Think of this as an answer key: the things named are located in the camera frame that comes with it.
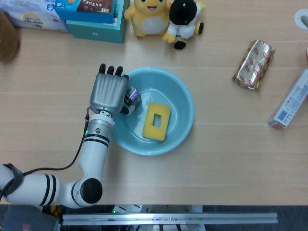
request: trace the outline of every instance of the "wood grain surface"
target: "wood grain surface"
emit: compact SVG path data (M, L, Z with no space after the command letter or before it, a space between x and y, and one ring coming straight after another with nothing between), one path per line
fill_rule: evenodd
M202 35L182 51L160 36L125 44L21 29L16 58L0 64L0 162L26 171L63 167L78 148L98 67L125 72L156 66L178 75L195 102L195 122L175 150L156 157L129 153L114 141L103 172L101 204L308 205L308 103L290 127L266 124L307 68L307 31L294 14L306 0L208 0ZM250 41L276 53L260 92L231 81ZM56 173L77 180L77 163Z

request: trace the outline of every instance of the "sponge hole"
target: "sponge hole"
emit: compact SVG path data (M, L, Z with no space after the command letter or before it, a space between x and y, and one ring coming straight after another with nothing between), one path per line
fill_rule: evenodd
M160 127L160 119L161 119L161 115L154 114L153 126L159 128Z

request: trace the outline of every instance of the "robotic hand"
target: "robotic hand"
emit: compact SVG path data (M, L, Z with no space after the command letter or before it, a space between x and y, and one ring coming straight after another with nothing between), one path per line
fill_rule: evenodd
M129 114L123 106L128 88L128 76L122 76L123 68L110 66L105 74L102 64L93 86L86 124L77 154L71 164L63 168L37 168L22 173L15 166L0 166L0 200L13 204L49 206L64 205L79 208L96 204L102 197L102 173L109 147L114 121L118 113ZM89 116L89 109L95 114ZM64 170L73 165L81 152L79 167L84 177L74 182L62 182L51 174L33 174L40 170Z

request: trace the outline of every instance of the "black cable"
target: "black cable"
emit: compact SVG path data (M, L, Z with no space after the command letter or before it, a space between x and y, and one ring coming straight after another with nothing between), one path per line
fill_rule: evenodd
M79 155L79 152L80 152L80 149L81 149L83 140L84 140L84 138L85 138L85 136L86 136L86 131L87 131L87 129L88 129L88 124L89 124L89 119L90 119L90 116L89 116L89 109L91 109L91 108L87 108L87 114L86 114L86 117L85 117L86 122L85 122L85 127L84 127L84 129L83 129L82 139L81 139L80 145L79 145L79 147L78 147L78 150L77 150L77 152L76 152L76 155L75 155L73 161L72 161L69 165L67 165L67 166L65 166L65 167L60 167L60 168L55 168L55 167L39 167L39 168L30 170L30 171L28 171L28 172L24 172L24 173L23 173L23 176L29 175L29 174L34 173L34 172L37 172L37 171L42 171L42 170L61 171L61 170L68 169L69 167L71 167L71 166L74 164L74 162L76 161L76 159L77 159L77 157L78 157L78 155ZM4 188L3 188L2 190L0 190L0 201L1 201L2 197L5 195L5 191L10 187L10 185L11 185L12 183L13 183L13 179L11 179L11 180L4 186Z

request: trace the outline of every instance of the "penguin toy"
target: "penguin toy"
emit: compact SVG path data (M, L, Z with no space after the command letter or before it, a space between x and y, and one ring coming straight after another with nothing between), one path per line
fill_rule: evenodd
M206 5L194 0L174 0L170 6L170 24L163 36L163 41L174 43L174 48L182 50L186 47L186 40L199 35L203 31L204 23L197 22L197 16L205 10Z

